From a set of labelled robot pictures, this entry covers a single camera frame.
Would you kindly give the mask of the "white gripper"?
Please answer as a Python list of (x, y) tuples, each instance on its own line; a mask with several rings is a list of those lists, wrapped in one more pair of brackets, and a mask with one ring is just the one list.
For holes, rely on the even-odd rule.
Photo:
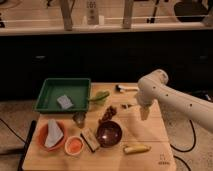
[(147, 120), (150, 113), (149, 107), (153, 104), (154, 99), (141, 91), (138, 91), (136, 93), (135, 98), (137, 100), (137, 103), (141, 106), (140, 108), (141, 120), (142, 121)]

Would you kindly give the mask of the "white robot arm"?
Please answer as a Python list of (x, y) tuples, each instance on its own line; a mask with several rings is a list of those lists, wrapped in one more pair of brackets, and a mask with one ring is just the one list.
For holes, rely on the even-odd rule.
[(142, 108), (148, 108), (153, 104), (153, 100), (157, 99), (213, 133), (213, 103), (170, 88), (167, 83), (168, 75), (162, 69), (141, 77), (136, 94), (138, 104)]

